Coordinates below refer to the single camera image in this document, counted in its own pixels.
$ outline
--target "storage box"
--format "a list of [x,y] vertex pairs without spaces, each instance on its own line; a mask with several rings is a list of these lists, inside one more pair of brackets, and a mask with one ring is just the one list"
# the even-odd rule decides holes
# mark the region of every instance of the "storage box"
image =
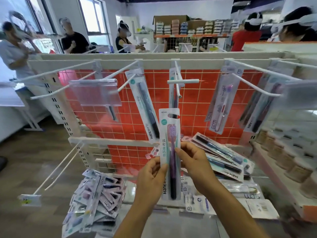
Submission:
[[196,30],[197,27],[205,27],[206,21],[205,20],[192,20],[188,21],[188,29]]
[[164,25],[172,25],[172,20],[179,20],[179,23],[182,23],[182,22],[188,21],[189,16],[187,15],[154,16],[152,24],[156,26],[157,22],[163,22]]

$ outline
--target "red tile wall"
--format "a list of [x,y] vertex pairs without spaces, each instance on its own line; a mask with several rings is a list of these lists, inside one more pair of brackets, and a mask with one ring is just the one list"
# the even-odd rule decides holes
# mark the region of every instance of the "red tile wall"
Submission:
[[[63,85],[69,80],[79,79],[91,73],[92,70],[67,70],[59,73],[59,79]],[[104,70],[106,77],[115,70]],[[204,122],[205,116],[212,96],[220,70],[182,70],[183,79],[199,79],[199,83],[186,84],[180,93],[179,100],[181,133],[185,136],[193,136],[200,132],[221,144],[238,144],[243,129],[239,128],[237,121],[240,118],[245,106],[250,100],[253,89],[247,84],[240,82],[231,111],[222,135],[208,130],[209,122]],[[245,70],[243,78],[257,85],[262,73],[254,70]],[[126,76],[121,73],[115,77],[118,80],[118,87],[125,83]],[[145,70],[145,78],[149,93],[155,108],[156,114],[160,108],[168,108],[167,80],[169,70]],[[82,107],[70,88],[66,89],[66,96],[73,108],[74,113],[86,124],[94,134],[101,138],[148,140],[144,125],[141,120],[132,91],[127,85],[120,93],[121,107],[115,107],[118,122],[114,122],[108,115],[105,107]],[[139,170],[147,163],[145,154],[152,148],[113,146],[109,145],[112,161],[116,168],[125,170],[133,168]]]

